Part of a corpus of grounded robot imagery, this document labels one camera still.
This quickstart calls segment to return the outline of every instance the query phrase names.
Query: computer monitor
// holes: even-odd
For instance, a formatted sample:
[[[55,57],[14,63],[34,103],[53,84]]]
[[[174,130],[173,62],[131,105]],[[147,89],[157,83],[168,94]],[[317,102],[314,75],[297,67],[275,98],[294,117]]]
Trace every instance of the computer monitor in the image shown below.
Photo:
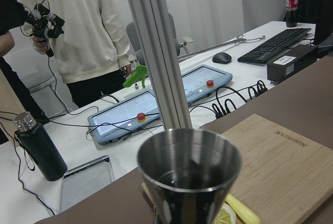
[[[333,0],[318,0],[314,45],[319,51],[333,48]]]

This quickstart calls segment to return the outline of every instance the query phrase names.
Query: cup rim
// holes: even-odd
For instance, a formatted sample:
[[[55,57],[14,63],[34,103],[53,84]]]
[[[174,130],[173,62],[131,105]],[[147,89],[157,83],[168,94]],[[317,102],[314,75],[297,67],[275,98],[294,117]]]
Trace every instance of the cup rim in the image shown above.
[[[231,185],[232,183],[230,182],[233,182],[237,176],[239,175],[240,173],[240,170],[241,170],[241,167],[242,167],[242,158],[241,158],[241,154],[240,154],[240,151],[239,149],[237,148],[237,146],[235,146],[228,138],[216,133],[216,132],[213,132],[213,131],[210,131],[210,130],[205,130],[205,129],[192,129],[192,128],[182,128],[182,129],[187,129],[187,130],[194,130],[194,131],[200,131],[200,132],[209,132],[209,133],[212,133],[212,134],[215,134],[219,137],[221,137],[222,139],[224,139],[225,141],[229,142],[232,146],[235,147],[235,151],[237,153],[237,156],[239,158],[239,166],[237,168],[237,170],[235,171],[235,173],[230,177],[228,178],[226,181],[224,181],[223,183],[221,184],[218,184],[216,186],[213,186],[213,187],[208,187],[208,188],[202,188],[202,189],[183,189],[183,188],[176,188],[176,187],[173,187],[173,186],[169,186],[169,185],[166,185],[164,183],[161,183],[155,179],[153,179],[152,177],[150,177],[143,169],[142,167],[140,166],[140,163],[139,163],[139,160],[138,160],[138,154],[142,148],[142,146],[144,145],[144,143],[149,140],[151,137],[149,137],[145,142],[143,142],[141,144],[141,146],[139,147],[139,150],[138,150],[138,154],[137,154],[137,168],[140,172],[140,174],[146,178],[148,181],[152,182],[153,184],[155,185],[158,185],[164,189],[167,189],[167,190],[170,190],[170,191],[173,191],[173,192],[177,192],[177,193],[205,193],[205,192],[212,192],[212,191],[216,191],[220,188],[223,188],[225,187],[225,185]],[[160,133],[157,133],[155,134],[154,136],[156,135],[161,135],[162,133],[165,133],[165,132],[170,132],[170,131],[178,131],[180,129],[168,129],[168,130],[165,130],[165,131],[162,131]]]

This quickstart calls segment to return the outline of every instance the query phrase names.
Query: white table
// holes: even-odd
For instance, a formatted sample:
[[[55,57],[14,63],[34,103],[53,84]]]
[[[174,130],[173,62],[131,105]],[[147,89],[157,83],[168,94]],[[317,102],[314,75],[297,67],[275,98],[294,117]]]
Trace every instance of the white table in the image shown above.
[[[299,23],[298,27],[311,27],[312,31],[309,34],[314,34],[315,25],[313,24]],[[284,29],[286,29],[284,22],[273,21],[244,34],[244,38],[252,39],[265,35],[266,39],[268,39]],[[269,89],[271,88],[271,85],[266,79],[266,65],[237,62],[238,57],[254,49],[263,42],[264,41],[250,41],[237,45],[229,45],[196,55],[180,63],[181,72],[184,73],[201,64],[206,64],[231,73],[233,75],[233,79],[228,86],[233,89],[239,90],[241,88],[254,85],[258,80],[262,80]],[[310,41],[302,41],[303,44],[308,44],[309,42]],[[232,56],[231,63],[216,64],[212,62],[213,55],[221,51],[224,51]],[[149,80],[146,80],[146,88],[151,88]],[[135,90],[134,86],[132,86],[114,93],[113,95],[119,100],[122,100],[138,93],[141,90],[143,90],[141,85],[140,90]],[[219,90],[219,96],[228,93],[231,93],[231,91],[227,89]],[[243,90],[241,94],[245,98],[249,98],[247,90]],[[195,104],[206,102],[214,97],[215,94],[211,95],[209,98],[202,99]],[[224,103],[226,98],[230,98],[237,107],[244,104],[243,100],[236,94],[232,94],[221,99],[221,103]],[[211,108],[211,105],[214,102],[209,102],[203,105]],[[106,97],[86,107],[78,109],[73,113],[81,112],[90,106],[98,106],[99,110],[101,110],[110,106],[112,103],[115,103],[115,101],[110,97]],[[66,115],[57,121],[65,124],[88,125],[87,117],[94,114],[96,111],[96,108],[94,108],[77,116]],[[201,125],[215,119],[214,113],[204,108],[194,109],[190,113],[190,116],[193,128],[198,128]],[[160,124],[160,121],[155,121],[148,127]],[[116,179],[127,174],[137,166],[136,153],[140,145],[148,137],[163,131],[163,127],[153,128],[149,131],[143,130],[140,133],[133,134],[126,140],[121,140],[106,146],[98,146],[97,144],[94,144],[90,135],[85,134],[88,130],[87,127],[63,126],[55,123],[48,123],[45,125],[45,128],[60,151],[69,169],[102,155],[109,155]],[[18,148],[18,151],[22,159],[21,179],[25,182],[26,187],[40,195],[43,201],[49,205],[55,213],[59,213],[59,199],[62,179],[55,182],[49,182],[43,177],[38,169],[34,172],[29,171],[24,161],[22,149]],[[0,223],[29,224],[50,216],[50,212],[37,201],[35,196],[22,190],[21,183],[17,180],[18,158],[16,157],[14,148],[10,142],[0,146],[0,171],[0,179],[2,182]]]

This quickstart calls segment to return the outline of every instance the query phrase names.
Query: black keyboard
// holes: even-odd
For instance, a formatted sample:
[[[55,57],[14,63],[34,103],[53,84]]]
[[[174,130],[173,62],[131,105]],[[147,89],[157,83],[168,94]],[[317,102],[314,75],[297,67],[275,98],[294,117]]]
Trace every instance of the black keyboard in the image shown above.
[[[311,28],[286,29],[237,60],[245,63],[266,63],[268,59],[304,37],[309,31]]]

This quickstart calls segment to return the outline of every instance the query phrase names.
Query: red button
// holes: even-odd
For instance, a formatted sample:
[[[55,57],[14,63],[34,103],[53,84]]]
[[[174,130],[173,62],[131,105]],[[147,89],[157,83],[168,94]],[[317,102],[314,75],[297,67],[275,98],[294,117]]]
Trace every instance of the red button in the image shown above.
[[[207,86],[213,86],[214,85],[214,81],[213,80],[208,80],[206,82]]]
[[[145,115],[144,113],[141,112],[141,113],[137,114],[136,117],[137,117],[138,120],[144,120],[145,117],[146,117],[146,115]]]

